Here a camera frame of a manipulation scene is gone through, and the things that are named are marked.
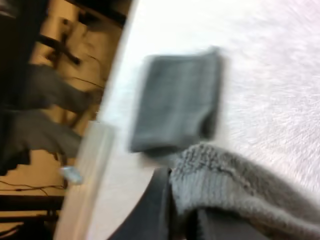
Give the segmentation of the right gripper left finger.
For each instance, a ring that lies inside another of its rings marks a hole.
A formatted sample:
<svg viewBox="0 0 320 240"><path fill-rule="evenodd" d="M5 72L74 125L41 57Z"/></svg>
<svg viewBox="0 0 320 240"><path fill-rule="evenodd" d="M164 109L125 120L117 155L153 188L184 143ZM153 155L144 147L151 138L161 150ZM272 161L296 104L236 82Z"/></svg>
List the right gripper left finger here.
<svg viewBox="0 0 320 240"><path fill-rule="evenodd" d="M176 209L170 184L171 169L157 168L136 206L110 240L183 240L175 227Z"/></svg>

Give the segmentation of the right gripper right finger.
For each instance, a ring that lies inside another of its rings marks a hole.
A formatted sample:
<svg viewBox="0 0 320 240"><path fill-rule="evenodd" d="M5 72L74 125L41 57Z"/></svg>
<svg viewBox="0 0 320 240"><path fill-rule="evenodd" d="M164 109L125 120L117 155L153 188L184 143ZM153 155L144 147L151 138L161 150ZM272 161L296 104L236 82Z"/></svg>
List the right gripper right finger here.
<svg viewBox="0 0 320 240"><path fill-rule="evenodd" d="M200 209L197 211L199 240L264 240L265 235L242 218L227 212Z"/></svg>

